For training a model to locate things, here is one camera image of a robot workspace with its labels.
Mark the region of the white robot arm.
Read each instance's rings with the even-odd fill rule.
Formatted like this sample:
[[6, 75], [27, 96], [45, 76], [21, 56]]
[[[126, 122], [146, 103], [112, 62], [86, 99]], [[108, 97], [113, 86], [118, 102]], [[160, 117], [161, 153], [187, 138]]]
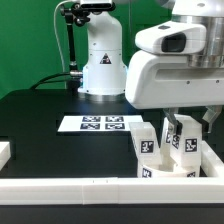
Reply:
[[135, 35], [139, 50], [128, 65], [121, 27], [105, 1], [81, 0], [90, 24], [80, 92], [123, 95], [136, 109], [163, 108], [172, 124], [179, 108], [204, 106], [210, 128], [224, 106], [224, 0], [156, 0], [172, 10], [171, 19]]

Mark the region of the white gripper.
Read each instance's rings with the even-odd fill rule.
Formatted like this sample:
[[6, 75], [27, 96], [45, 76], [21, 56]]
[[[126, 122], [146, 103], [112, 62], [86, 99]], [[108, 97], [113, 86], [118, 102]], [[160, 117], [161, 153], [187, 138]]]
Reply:
[[172, 135], [182, 133], [179, 107], [207, 106], [203, 120], [210, 133], [224, 105], [224, 68], [191, 68], [186, 56], [138, 51], [130, 60], [125, 96], [137, 109], [164, 108]]

